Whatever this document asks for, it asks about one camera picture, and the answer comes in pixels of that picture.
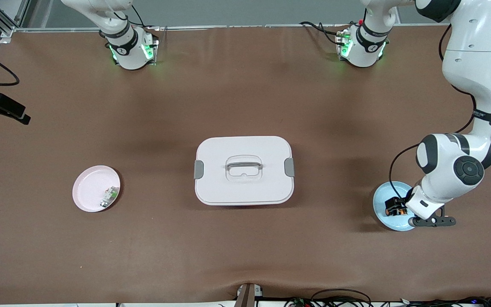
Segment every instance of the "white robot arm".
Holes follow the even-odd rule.
[[[387,216],[407,214],[407,208],[419,217],[409,219],[409,225],[419,226],[422,219],[436,226],[435,212],[477,187],[491,165],[491,0],[416,0],[415,5],[421,15],[437,22],[450,20],[453,30],[442,71],[450,84],[470,93],[476,102],[472,131],[426,136],[416,152],[425,176],[403,199],[386,201],[386,209],[395,208],[392,200],[405,209],[393,214],[386,210]],[[383,222],[387,218],[377,215]]]
[[[337,38],[339,56],[358,67],[373,65],[382,56],[387,36],[397,21],[396,6],[414,4],[414,0],[361,0],[365,16],[361,24],[355,23]]]
[[[95,23],[109,42],[113,58],[127,70],[138,70],[155,60],[158,39],[130,24],[122,12],[133,0],[62,0]]]

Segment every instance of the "brown table surface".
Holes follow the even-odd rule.
[[[469,97],[442,76],[443,31],[397,27],[366,69],[308,29],[166,32],[158,64],[138,71],[114,66],[97,33],[15,33],[0,61],[21,83],[0,91],[32,120],[0,116],[0,303],[226,300],[245,282],[265,296],[491,295],[491,167],[447,205],[454,227],[402,233],[373,217],[395,154],[469,119]],[[197,146],[256,135],[291,144],[292,198],[246,209],[197,200]],[[95,214],[71,197],[93,165],[124,185]],[[413,151],[394,170],[409,184],[422,175]]]

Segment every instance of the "gray latch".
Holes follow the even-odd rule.
[[[204,177],[204,162],[200,160],[194,161],[194,178],[200,179]]]
[[[283,162],[284,168],[285,168],[285,175],[288,175],[289,177],[294,177],[295,176],[295,163],[293,162],[293,158],[287,158]]]

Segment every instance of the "white storage box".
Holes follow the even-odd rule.
[[[281,204],[294,176],[291,146],[279,136],[210,138],[196,152],[196,196],[211,206]]]

